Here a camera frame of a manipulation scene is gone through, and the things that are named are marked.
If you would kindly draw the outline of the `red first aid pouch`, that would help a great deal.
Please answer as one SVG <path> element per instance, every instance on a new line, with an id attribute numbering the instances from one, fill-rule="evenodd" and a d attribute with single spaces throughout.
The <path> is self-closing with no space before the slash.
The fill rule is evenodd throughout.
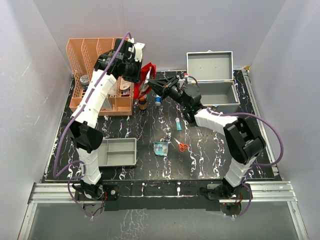
<path id="1" fill-rule="evenodd" d="M 147 95 L 152 88 L 149 85 L 151 79 L 156 77 L 156 65 L 149 62 L 140 71 L 140 82 L 134 84 L 133 99 L 140 99 Z"/>

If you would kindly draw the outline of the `teal ointment tube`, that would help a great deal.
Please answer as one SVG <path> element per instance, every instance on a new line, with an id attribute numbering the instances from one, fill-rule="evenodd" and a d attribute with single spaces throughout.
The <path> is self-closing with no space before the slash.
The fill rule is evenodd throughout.
<path id="1" fill-rule="evenodd" d="M 181 131 L 181 130 L 182 130 L 182 127 L 181 127 L 181 123 L 180 123 L 180 118 L 179 118 L 179 117 L 177 117 L 177 118 L 175 119 L 175 123 L 176 123 L 176 129 L 177 129 L 178 131 Z"/>

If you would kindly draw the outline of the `medical gauze packet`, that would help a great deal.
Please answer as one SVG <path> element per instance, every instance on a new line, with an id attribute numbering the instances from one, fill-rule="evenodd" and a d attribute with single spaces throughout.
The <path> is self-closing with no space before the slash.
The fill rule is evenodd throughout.
<path id="1" fill-rule="evenodd" d="M 148 71 L 148 73 L 146 74 L 144 83 L 143 83 L 143 87 L 142 87 L 142 91 L 145 92 L 148 87 L 149 87 L 149 79 L 150 79 L 150 75 L 151 75 L 151 70 Z"/>

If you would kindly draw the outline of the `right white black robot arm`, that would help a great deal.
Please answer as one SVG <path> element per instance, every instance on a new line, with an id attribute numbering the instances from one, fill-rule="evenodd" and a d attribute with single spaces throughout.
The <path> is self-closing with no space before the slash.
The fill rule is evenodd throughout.
<path id="1" fill-rule="evenodd" d="M 226 138 L 231 163 L 222 183 L 211 190 L 219 197 L 233 199 L 241 192 L 245 176 L 266 142 L 250 116 L 242 113 L 217 113 L 201 103 L 197 84 L 188 83 L 180 88 L 178 77 L 151 79 L 149 87 L 162 99 L 170 97 L 183 109 L 184 118 L 191 124 L 219 132 Z"/>

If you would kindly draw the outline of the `small bag of blue items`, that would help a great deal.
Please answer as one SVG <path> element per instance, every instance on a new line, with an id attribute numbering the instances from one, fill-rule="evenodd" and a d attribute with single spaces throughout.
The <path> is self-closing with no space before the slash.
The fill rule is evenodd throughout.
<path id="1" fill-rule="evenodd" d="M 169 143 L 168 142 L 154 142 L 153 151 L 157 156 L 166 157 L 168 155 Z"/>

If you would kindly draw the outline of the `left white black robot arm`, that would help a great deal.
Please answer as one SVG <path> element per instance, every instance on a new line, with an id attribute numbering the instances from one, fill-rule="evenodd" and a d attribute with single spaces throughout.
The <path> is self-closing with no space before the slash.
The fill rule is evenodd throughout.
<path id="1" fill-rule="evenodd" d="M 68 123 L 68 134 L 79 156 L 82 177 L 75 190 L 93 200 L 103 195 L 100 185 L 98 148 L 103 133 L 96 129 L 100 110 L 118 78 L 138 84 L 141 81 L 144 43 L 116 39 L 113 49 L 99 55 L 89 70 L 89 85 Z"/>

